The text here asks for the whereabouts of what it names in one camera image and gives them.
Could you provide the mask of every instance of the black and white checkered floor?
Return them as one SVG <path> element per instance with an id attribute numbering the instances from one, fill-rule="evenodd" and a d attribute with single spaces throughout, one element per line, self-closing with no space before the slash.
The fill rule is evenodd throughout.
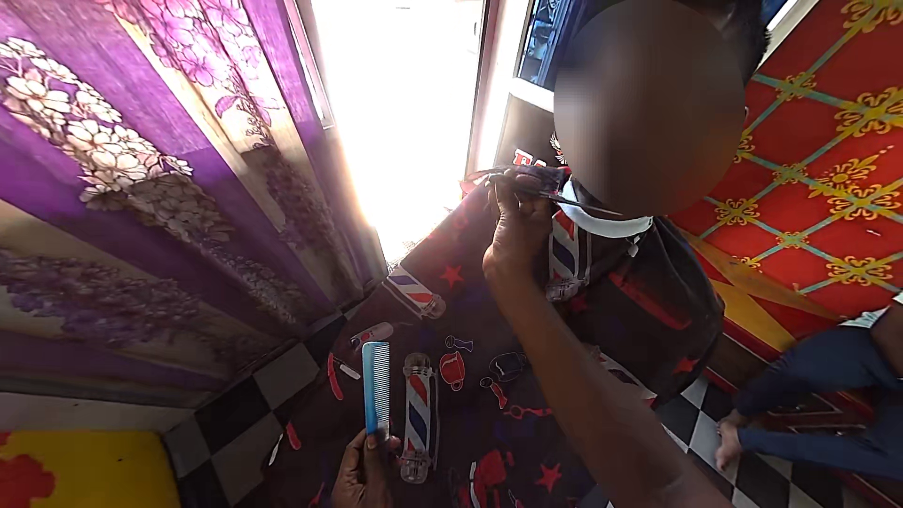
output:
<path id="1" fill-rule="evenodd" d="M 182 508 L 264 508 L 261 466 L 283 432 L 301 389 L 315 376 L 348 316 L 324 320 L 295 346 L 167 432 Z M 828 471 L 772 456 L 746 454 L 727 473 L 714 468 L 716 423 L 731 397 L 700 379 L 657 410 L 666 430 L 710 481 L 740 508 L 867 508 L 870 504 Z M 608 505 L 598 488 L 581 508 Z"/>

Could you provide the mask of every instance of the person's leg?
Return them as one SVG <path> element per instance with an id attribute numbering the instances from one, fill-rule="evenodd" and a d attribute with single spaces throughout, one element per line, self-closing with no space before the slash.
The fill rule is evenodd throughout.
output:
<path id="1" fill-rule="evenodd" d="M 803 393 L 883 384 L 887 372 L 867 328 L 838 326 L 787 350 L 737 394 L 735 404 L 742 416 L 751 417 L 793 405 Z"/>
<path id="2" fill-rule="evenodd" d="M 741 428 L 739 439 L 743 451 L 903 480 L 903 456 L 877 446 L 866 437 L 791 434 Z"/>

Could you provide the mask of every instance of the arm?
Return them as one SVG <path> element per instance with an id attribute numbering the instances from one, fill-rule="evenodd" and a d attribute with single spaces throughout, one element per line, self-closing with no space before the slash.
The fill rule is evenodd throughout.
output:
<path id="1" fill-rule="evenodd" d="M 871 328 L 871 338 L 884 352 L 894 373 L 903 377 L 903 304 L 890 303 L 888 311 Z"/>
<path id="2" fill-rule="evenodd" d="M 667 436 L 655 414 L 594 364 L 531 276 L 547 242 L 547 200 L 525 200 L 507 180 L 490 190 L 499 209 L 483 270 L 498 307 L 524 347 L 546 401 L 593 479 L 612 503 L 730 506 Z"/>

